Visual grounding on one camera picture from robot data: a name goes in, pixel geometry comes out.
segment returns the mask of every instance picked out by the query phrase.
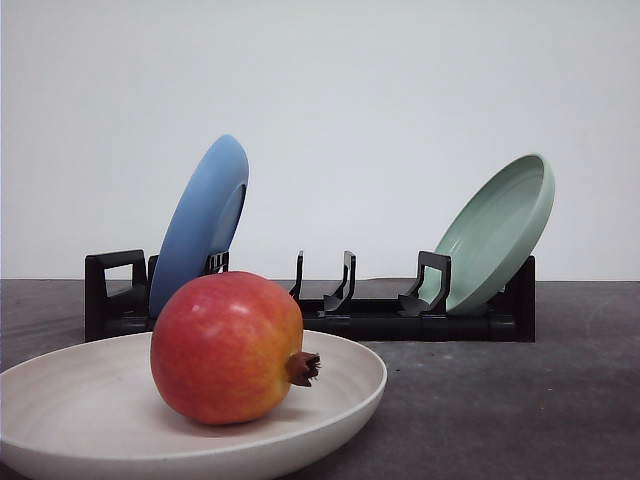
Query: white bowl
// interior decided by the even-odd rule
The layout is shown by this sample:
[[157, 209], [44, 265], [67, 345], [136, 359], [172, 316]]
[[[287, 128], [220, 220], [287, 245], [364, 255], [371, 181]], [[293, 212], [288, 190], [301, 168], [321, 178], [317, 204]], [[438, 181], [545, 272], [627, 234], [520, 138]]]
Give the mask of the white bowl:
[[0, 375], [4, 462], [35, 480], [268, 479], [355, 435], [387, 379], [382, 360], [344, 338], [305, 331], [313, 387], [291, 388], [266, 417], [211, 427], [171, 410], [149, 368], [151, 334], [77, 345]]

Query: dish rack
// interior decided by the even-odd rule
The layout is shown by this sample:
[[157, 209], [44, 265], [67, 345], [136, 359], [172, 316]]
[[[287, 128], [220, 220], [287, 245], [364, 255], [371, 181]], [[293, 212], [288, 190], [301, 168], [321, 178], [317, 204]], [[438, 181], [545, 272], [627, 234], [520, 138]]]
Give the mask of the dish rack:
[[[85, 341], [151, 331], [149, 290], [157, 256], [145, 262], [142, 250], [89, 255], [85, 258]], [[522, 267], [487, 303], [483, 315], [449, 315], [451, 258], [418, 253], [415, 281], [406, 292], [390, 298], [362, 298], [357, 291], [356, 255], [345, 251], [342, 279], [322, 298], [301, 298], [304, 252], [297, 257], [296, 278], [289, 293], [302, 311], [304, 328], [352, 340], [535, 341], [535, 258]], [[107, 293], [105, 270], [132, 265], [131, 287]], [[440, 289], [433, 301], [418, 296], [426, 268], [440, 271]], [[203, 275], [228, 271], [229, 252], [210, 255]]]

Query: table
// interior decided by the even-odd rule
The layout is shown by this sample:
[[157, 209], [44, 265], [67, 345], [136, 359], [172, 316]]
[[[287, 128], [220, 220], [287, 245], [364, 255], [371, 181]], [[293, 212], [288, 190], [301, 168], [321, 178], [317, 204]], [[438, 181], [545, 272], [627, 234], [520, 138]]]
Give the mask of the table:
[[[2, 370], [82, 342], [83, 288], [2, 281]], [[536, 343], [364, 342], [389, 371], [378, 410], [283, 479], [640, 478], [640, 282], [536, 288]]]

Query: green plate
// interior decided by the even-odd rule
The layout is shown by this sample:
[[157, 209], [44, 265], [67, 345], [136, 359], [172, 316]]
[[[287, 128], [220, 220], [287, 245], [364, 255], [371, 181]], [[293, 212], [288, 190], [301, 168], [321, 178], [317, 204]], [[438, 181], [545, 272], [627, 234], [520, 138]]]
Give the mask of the green plate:
[[[544, 230], [555, 194], [549, 163], [527, 155], [498, 172], [467, 203], [435, 252], [451, 257], [447, 312], [481, 315], [516, 274]], [[440, 272], [428, 269], [420, 298], [432, 301]]]

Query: white backdrop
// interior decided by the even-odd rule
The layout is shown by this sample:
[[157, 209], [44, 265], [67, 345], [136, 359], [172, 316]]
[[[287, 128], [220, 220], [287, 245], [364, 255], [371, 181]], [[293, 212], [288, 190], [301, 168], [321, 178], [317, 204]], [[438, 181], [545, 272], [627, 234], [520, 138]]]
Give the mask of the white backdrop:
[[157, 253], [189, 176], [250, 162], [234, 269], [411, 276], [497, 170], [543, 154], [543, 280], [640, 275], [640, 2], [2, 2], [2, 276]]

